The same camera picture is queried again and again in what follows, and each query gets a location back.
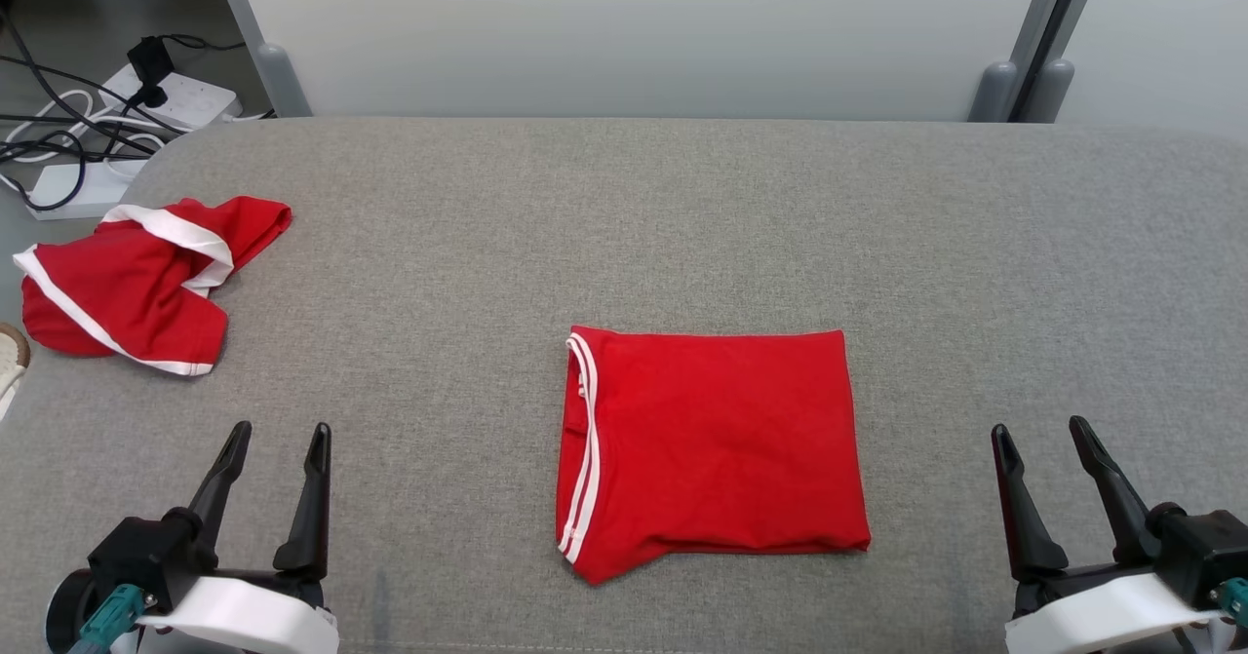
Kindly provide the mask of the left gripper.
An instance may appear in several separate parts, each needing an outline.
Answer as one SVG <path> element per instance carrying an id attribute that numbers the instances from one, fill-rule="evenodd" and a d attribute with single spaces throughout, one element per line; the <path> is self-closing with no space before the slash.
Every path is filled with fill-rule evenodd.
<path id="1" fill-rule="evenodd" d="M 253 423 L 233 426 L 196 490 L 190 509 L 203 530 L 218 530 L 230 490 L 245 471 Z M 337 619 L 324 608 L 329 573 L 332 429 L 314 427 L 305 482 L 275 570 L 188 570 L 137 625 L 168 637 L 168 653 L 337 653 Z"/>

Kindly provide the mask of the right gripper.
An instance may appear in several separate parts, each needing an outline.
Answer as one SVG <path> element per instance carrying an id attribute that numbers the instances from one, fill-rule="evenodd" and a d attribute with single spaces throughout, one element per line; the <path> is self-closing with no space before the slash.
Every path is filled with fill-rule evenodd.
<path id="1" fill-rule="evenodd" d="M 1025 459 L 1008 428 L 993 426 L 1003 539 L 1017 583 L 1015 614 L 1003 627 L 1007 652 L 1233 652 L 1233 565 L 1123 568 L 1158 555 L 1146 504 L 1085 417 L 1072 416 L 1070 432 L 1104 507 L 1118 565 L 1067 569 L 1065 548 L 1051 538 L 1025 483 Z"/>

